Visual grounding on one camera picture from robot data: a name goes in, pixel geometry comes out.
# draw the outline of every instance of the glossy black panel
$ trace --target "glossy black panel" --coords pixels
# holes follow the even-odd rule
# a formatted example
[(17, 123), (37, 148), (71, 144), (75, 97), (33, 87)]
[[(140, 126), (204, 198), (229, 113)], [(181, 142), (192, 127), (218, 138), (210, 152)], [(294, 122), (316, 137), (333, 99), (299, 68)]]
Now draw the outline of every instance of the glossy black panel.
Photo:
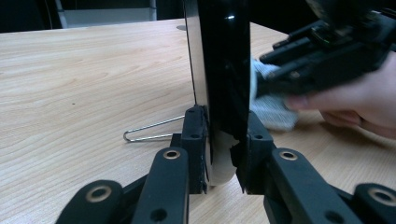
[(245, 140), (248, 129), (250, 31), (246, 0), (186, 0), (191, 71), (210, 135)]

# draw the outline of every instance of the light wood tabletop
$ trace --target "light wood tabletop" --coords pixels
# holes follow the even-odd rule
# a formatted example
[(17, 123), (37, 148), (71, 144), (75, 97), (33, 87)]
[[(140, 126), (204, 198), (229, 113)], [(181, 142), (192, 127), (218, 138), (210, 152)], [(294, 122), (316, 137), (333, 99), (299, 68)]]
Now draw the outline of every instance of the light wood tabletop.
[[(122, 134), (193, 106), (179, 25), (184, 20), (0, 35), (0, 222), (53, 223), (86, 184), (126, 186), (149, 171), (169, 141), (126, 144)], [(252, 55), (285, 37), (251, 24)], [(181, 125), (154, 132), (178, 133)], [(315, 111), (272, 135), (340, 189), (364, 182), (396, 189), (396, 141), (333, 127)], [(262, 196), (242, 194), (235, 177), (191, 196), (190, 223), (266, 222)]]

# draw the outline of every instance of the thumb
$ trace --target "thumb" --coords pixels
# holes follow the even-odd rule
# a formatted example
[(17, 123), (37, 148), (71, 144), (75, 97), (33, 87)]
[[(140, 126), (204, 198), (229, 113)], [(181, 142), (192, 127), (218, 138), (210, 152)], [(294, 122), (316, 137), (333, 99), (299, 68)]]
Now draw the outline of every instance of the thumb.
[(353, 110), (361, 101), (360, 89), (353, 83), (317, 93), (293, 95), (286, 98), (285, 106), (293, 110)]

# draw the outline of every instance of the cloth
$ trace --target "cloth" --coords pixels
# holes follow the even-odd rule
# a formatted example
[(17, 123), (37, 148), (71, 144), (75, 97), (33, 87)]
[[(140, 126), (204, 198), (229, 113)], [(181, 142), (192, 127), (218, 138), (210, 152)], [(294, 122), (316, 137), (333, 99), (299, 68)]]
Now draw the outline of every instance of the cloth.
[(284, 105), (284, 96), (268, 94), (256, 98), (257, 76), (265, 78), (279, 67), (253, 59), (250, 66), (250, 110), (256, 113), (265, 128), (284, 132), (291, 131), (297, 122), (298, 113), (289, 110)]

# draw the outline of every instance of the metal wire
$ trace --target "metal wire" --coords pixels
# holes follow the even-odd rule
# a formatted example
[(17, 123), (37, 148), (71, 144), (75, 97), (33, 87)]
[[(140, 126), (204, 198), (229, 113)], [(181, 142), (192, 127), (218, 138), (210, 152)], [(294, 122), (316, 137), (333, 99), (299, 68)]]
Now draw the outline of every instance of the metal wire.
[(146, 140), (165, 138), (165, 137), (168, 137), (168, 136), (172, 136), (172, 133), (165, 133), (165, 134), (144, 136), (144, 137), (133, 138), (133, 139), (127, 137), (127, 135), (129, 133), (136, 133), (136, 132), (139, 132), (139, 131), (142, 131), (142, 130), (145, 130), (145, 129), (149, 129), (149, 128), (152, 128), (152, 127), (156, 127), (156, 126), (159, 126), (159, 125), (163, 125), (165, 123), (169, 123), (169, 122), (172, 122), (172, 121), (175, 121), (175, 120), (178, 120), (178, 119), (184, 119), (184, 116), (180, 116), (180, 117), (177, 117), (177, 118), (174, 118), (174, 119), (167, 119), (167, 120), (164, 120), (164, 121), (161, 121), (161, 122), (158, 122), (158, 123), (150, 124), (148, 126), (144, 126), (144, 127), (141, 127), (141, 128), (137, 128), (137, 129), (132, 129), (132, 130), (126, 131), (124, 133), (124, 135), (123, 135), (123, 139), (125, 141), (127, 141), (128, 143), (132, 143), (132, 142), (142, 142), (142, 141), (146, 141)]

